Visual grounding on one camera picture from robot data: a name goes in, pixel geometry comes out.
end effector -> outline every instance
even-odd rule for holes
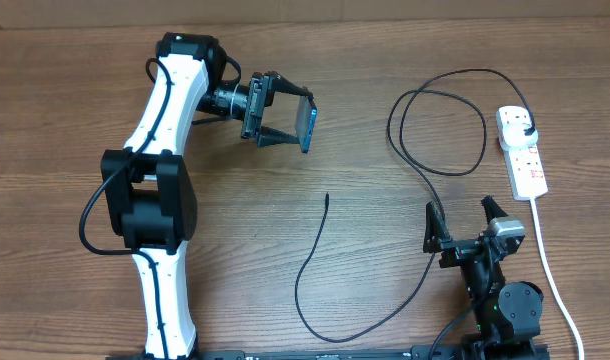
[[[525,239],[525,227],[489,196],[481,204],[487,228],[479,236],[455,240],[434,203],[426,206],[427,228],[423,252],[440,253],[441,268],[460,267],[467,285],[479,332],[466,335],[460,346],[438,347],[433,359],[546,360],[546,345],[535,345],[540,334],[543,292],[530,282],[506,283],[500,262],[516,253]],[[419,358],[429,346],[412,348]]]
[[[296,86],[275,71],[265,74],[255,72],[248,85],[240,84],[240,66],[227,56],[218,39],[211,36],[167,33],[158,43],[156,52],[158,56],[185,53],[205,60],[209,86],[196,110],[220,118],[198,121],[195,124],[237,119],[243,121],[241,138],[254,139],[258,147],[300,144],[301,151],[308,152],[318,111],[314,104],[314,95],[306,87]],[[223,80],[228,63],[238,72],[234,80]],[[295,136],[261,124],[264,110],[272,106],[277,92],[300,97]]]

plug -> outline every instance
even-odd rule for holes
[[[538,130],[530,135],[525,130],[532,126],[529,112],[520,106],[503,106],[496,112],[499,141],[505,151],[536,145]]]

white power cord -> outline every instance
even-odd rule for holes
[[[565,320],[567,320],[569,328],[574,334],[576,346],[578,347],[578,360],[584,360],[585,350],[583,350],[583,340],[581,339],[581,334],[578,332],[576,324],[574,324],[574,320],[572,320],[572,316],[567,311],[565,304],[563,304],[563,300],[561,299],[561,296],[558,293],[558,289],[556,288],[556,284],[554,283],[552,272],[549,269],[549,264],[547,263],[547,256],[545,255],[545,245],[543,245],[543,235],[541,234],[541,224],[538,219],[538,210],[536,209],[536,199],[533,197],[530,198],[529,204],[532,207],[532,216],[534,217],[534,229],[536,230],[536,243],[538,244],[538,252],[541,255],[541,262],[543,263],[543,269],[545,270],[547,281],[549,282],[549,286],[552,288],[552,293],[554,294],[554,299],[556,299],[558,307],[561,308],[561,312],[563,313]]]
[[[578,360],[585,360],[581,335],[567,308],[565,308],[563,300],[561,300],[561,296],[554,283],[554,278],[552,277],[552,272],[549,269],[549,264],[547,263],[547,257],[545,256],[543,235],[541,234],[541,225],[536,209],[536,198],[547,193],[548,189],[543,171],[543,163],[536,146],[538,133],[534,132],[531,135],[525,135],[525,129],[531,126],[531,117],[529,111],[520,106],[503,106],[498,109],[496,112],[496,125],[498,126],[499,142],[505,155],[512,194],[516,200],[529,200],[532,207],[532,215],[534,216],[538,252],[541,255],[547,281],[552,288],[554,299],[556,299],[556,303],[561,309],[563,316],[565,316],[565,320],[567,320],[574,334],[574,339],[576,339]]]

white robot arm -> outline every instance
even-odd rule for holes
[[[130,250],[93,248],[84,236],[85,212],[79,231],[90,251],[132,254],[136,262],[148,324],[145,351],[136,358],[191,359],[198,337],[187,300],[185,257],[196,228],[197,202],[183,153],[197,123],[194,113],[242,120],[241,137],[255,139],[259,147],[295,143],[305,153],[316,107],[311,92],[275,72],[254,73],[249,86],[240,85],[240,67],[211,36],[167,33],[156,55],[159,69],[150,76],[154,88],[136,131],[123,150],[107,150],[101,161],[104,183],[99,190],[105,190],[114,232]],[[222,81],[228,62],[239,71],[234,81]],[[272,105],[275,92],[301,96],[297,136],[261,126],[263,110]],[[134,189],[132,183],[141,181],[156,181],[158,190]],[[88,207],[94,202],[93,196]]]

power cord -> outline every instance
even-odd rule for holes
[[[421,176],[421,178],[425,181],[425,183],[429,187],[430,191],[432,192],[432,195],[434,196],[434,199],[436,199],[436,204],[438,206],[438,209],[440,211],[440,214],[441,214],[441,217],[443,218],[443,220],[445,220],[445,210],[443,208],[443,204],[441,202],[441,199],[438,196],[438,193],[436,192],[436,189],[434,188],[434,185],[431,183],[431,181],[427,178],[427,176],[423,173],[423,171],[421,169],[423,169],[423,170],[425,170],[427,172],[430,172],[432,174],[443,175],[443,176],[464,176],[464,175],[471,174],[480,165],[481,161],[483,160],[483,157],[485,156],[485,150],[486,150],[486,147],[487,147],[487,125],[486,125],[485,117],[483,116],[483,113],[480,111],[480,109],[476,105],[474,105],[469,100],[467,100],[467,99],[465,99],[465,98],[463,98],[461,96],[458,96],[456,94],[451,94],[451,93],[447,93],[447,92],[443,92],[443,91],[437,91],[437,90],[426,90],[426,88],[433,81],[435,81],[435,80],[438,80],[440,78],[444,78],[446,76],[450,76],[450,75],[454,75],[454,74],[461,74],[461,73],[466,73],[466,72],[488,72],[488,73],[493,73],[493,74],[496,74],[496,75],[502,77],[503,79],[505,79],[512,86],[512,88],[514,88],[514,90],[516,91],[518,96],[521,98],[521,101],[525,105],[525,108],[527,109],[527,111],[529,111],[529,113],[531,115],[531,111],[529,110],[529,106],[527,105],[527,101],[523,97],[523,94],[521,94],[521,92],[518,90],[518,87],[507,76],[505,76],[504,74],[502,74],[502,73],[500,73],[500,72],[498,72],[496,70],[491,70],[491,69],[464,69],[464,70],[452,71],[452,72],[449,72],[449,73],[438,75],[438,76],[436,76],[436,77],[426,81],[423,85],[421,85],[420,88],[418,88],[416,90],[410,90],[410,91],[405,92],[404,94],[402,94],[398,98],[398,100],[396,100],[396,102],[394,103],[394,106],[392,107],[392,110],[391,110],[391,112],[389,114],[389,117],[387,119],[386,135],[387,135],[387,139],[388,139],[390,145],[392,146],[394,151],[398,154],[398,156],[400,156],[401,159],[403,159],[409,166],[411,166],[412,169],[414,169]],[[418,162],[416,159],[414,159],[410,155],[409,151],[407,150],[407,148],[405,146],[405,142],[403,141],[403,125],[404,125],[405,119],[407,117],[407,111],[409,110],[412,102],[414,101],[414,99],[416,99],[416,96],[418,96],[419,93],[441,95],[441,96],[450,97],[452,99],[459,100],[459,101],[469,105],[472,109],[474,109],[474,111],[476,111],[478,116],[481,118],[481,123],[482,123],[482,126],[483,126],[483,145],[481,147],[481,153],[480,153],[480,156],[479,156],[478,160],[476,161],[474,166],[472,166],[469,170],[466,170],[466,171],[463,171],[463,172],[445,172],[445,171],[435,170],[435,169],[432,169],[432,168],[430,168],[430,167],[428,167],[428,166]],[[405,111],[403,112],[403,115],[401,117],[401,125],[400,125],[400,128],[399,128],[399,143],[400,143],[400,147],[402,149],[402,151],[401,151],[401,150],[399,150],[396,147],[396,145],[394,144],[394,141],[392,139],[392,135],[391,135],[391,123],[392,123],[392,118],[394,116],[394,112],[396,111],[396,108],[398,107],[398,104],[401,102],[401,100],[403,100],[403,98],[405,98],[407,95],[410,95],[410,94],[412,94],[412,97],[408,101],[407,106],[405,107]],[[531,116],[531,117],[532,117],[532,127],[527,130],[527,131],[530,131],[530,133],[533,132],[533,129],[535,129],[534,117],[533,116]],[[427,276],[427,273],[429,272],[429,269],[430,269],[430,267],[432,265],[432,262],[434,261],[435,254],[432,254],[430,256],[429,262],[427,263],[427,267],[425,268],[423,276],[419,280],[418,285],[416,286],[416,289],[414,289],[412,294],[399,307],[397,307],[391,314],[386,316],[383,320],[377,322],[376,324],[370,326],[369,328],[367,328],[367,329],[365,329],[365,330],[363,330],[363,331],[361,331],[361,332],[359,332],[357,334],[354,334],[352,336],[348,336],[346,338],[332,339],[332,338],[328,338],[328,337],[322,336],[319,333],[317,333],[314,329],[312,329],[312,327],[307,323],[307,321],[305,320],[305,317],[303,316],[303,313],[302,313],[301,308],[300,308],[300,304],[298,302],[298,285],[300,283],[300,278],[301,278],[301,275],[302,275],[303,271],[305,270],[305,267],[307,266],[307,264],[311,260],[312,256],[314,255],[314,252],[316,251],[316,246],[318,245],[318,240],[320,239],[321,233],[323,231],[323,226],[325,225],[325,220],[327,218],[328,209],[329,209],[329,194],[327,194],[325,196],[325,213],[324,213],[323,219],[321,221],[321,226],[319,228],[318,235],[316,236],[316,240],[314,241],[314,246],[312,247],[312,250],[310,251],[309,256],[307,257],[307,259],[305,260],[305,262],[301,266],[301,269],[298,272],[298,275],[296,277],[296,281],[294,283],[294,302],[296,304],[296,310],[298,311],[298,315],[299,315],[301,321],[303,322],[303,325],[305,325],[307,330],[309,330],[309,332],[312,333],[312,335],[316,336],[317,338],[319,338],[321,340],[327,341],[327,342],[331,342],[331,343],[344,343],[344,342],[348,342],[348,341],[354,340],[354,339],[356,339],[356,338],[358,338],[360,336],[363,336],[363,335],[367,334],[368,332],[378,328],[379,326],[383,325],[388,320],[390,320],[391,318],[396,316],[401,310],[403,310],[405,308],[405,306],[407,306],[407,304],[409,304],[414,299],[414,297],[416,296],[416,294],[420,290],[421,286],[423,285],[423,282],[425,281],[425,278]],[[467,311],[467,313],[465,313],[464,315],[461,314],[461,316],[464,318],[467,314],[469,314],[470,311],[471,310]],[[453,325],[455,325],[458,322],[460,322],[459,318],[455,319],[452,323],[454,323]],[[452,326],[448,325],[443,330],[444,333],[442,332],[442,335],[439,334],[439,337],[437,337],[437,341],[435,342],[436,345],[438,345],[438,343],[440,343],[440,340],[442,339],[442,337],[447,332],[449,332],[449,330],[453,327],[453,325]]]
[[[541,234],[541,223],[538,218],[538,209],[536,208],[536,199],[531,197],[529,199],[529,204],[531,205],[532,216],[534,217],[534,229],[536,230],[536,243],[538,244],[538,253],[541,256],[541,262],[543,263],[543,269],[545,269],[547,282],[549,282],[549,286],[552,288],[552,293],[554,294],[554,299],[556,299],[558,307],[561,309],[561,312],[563,313],[563,316],[565,317],[569,328],[574,334],[576,346],[578,347],[578,360],[584,360],[585,350],[583,349],[583,340],[581,339],[581,334],[578,332],[576,324],[574,324],[574,320],[572,320],[572,316],[567,311],[565,304],[563,304],[563,299],[561,299],[561,296],[558,293],[558,289],[556,288],[556,284],[554,283],[554,277],[552,276],[552,272],[549,269],[549,263],[547,262],[547,256],[545,255],[545,245],[543,245],[543,235]]]
[[[152,81],[154,81],[154,79],[155,79],[149,68],[152,63],[156,63],[158,65],[158,67],[165,74],[165,78],[167,80],[165,98],[163,99],[163,103],[161,104],[161,109],[158,112],[158,116],[156,116],[156,120],[154,121],[154,124],[152,125],[152,129],[147,133],[147,137],[145,138],[143,145],[141,145],[138,148],[138,150],[136,150],[129,158],[127,158],[127,160],[125,160],[125,162],[123,162],[121,164],[120,167],[118,167],[116,170],[114,170],[114,172],[110,176],[108,176],[107,179],[105,179],[105,181],[103,181],[103,183],[98,187],[98,189],[96,189],[96,191],[94,192],[92,197],[89,199],[89,201],[87,202],[87,205],[85,205],[85,209],[83,210],[80,221],[78,223],[78,236],[81,239],[81,243],[83,244],[83,246],[85,246],[85,248],[87,250],[89,250],[90,252],[92,252],[94,254],[108,255],[108,256],[139,255],[139,256],[142,256],[143,258],[145,258],[145,260],[147,260],[147,262],[149,263],[149,267],[152,269],[152,276],[154,277],[154,297],[155,297],[155,303],[156,303],[156,319],[158,322],[158,330],[161,334],[161,342],[163,344],[163,354],[165,356],[165,360],[167,360],[167,359],[169,359],[169,354],[167,351],[167,338],[165,337],[165,329],[164,329],[165,324],[163,323],[163,315],[162,315],[162,310],[161,310],[161,297],[160,297],[160,289],[159,289],[159,284],[158,284],[158,273],[156,271],[156,265],[158,263],[154,262],[154,259],[152,259],[148,254],[146,254],[140,250],[97,249],[92,244],[89,243],[89,241],[87,240],[87,237],[85,236],[85,224],[87,223],[87,217],[89,216],[89,213],[92,211],[94,204],[96,204],[96,201],[103,194],[103,192],[105,191],[105,189],[107,188],[109,183],[112,180],[114,180],[114,178],[116,178],[116,176],[118,176],[118,174],[121,171],[123,171],[123,169],[128,167],[139,155],[141,155],[143,153],[143,151],[145,151],[145,149],[147,148],[149,143],[154,139],[154,134],[156,134],[158,125],[160,124],[161,120],[163,119],[163,115],[165,114],[165,110],[167,109],[167,104],[169,103],[169,98],[172,93],[172,85],[174,85],[174,84],[172,83],[172,78],[169,75],[169,71],[167,71],[167,68],[165,67],[165,65],[163,65],[163,63],[156,58],[148,59],[147,62],[145,63],[145,71],[147,72],[147,76],[150,79],[152,79]]]

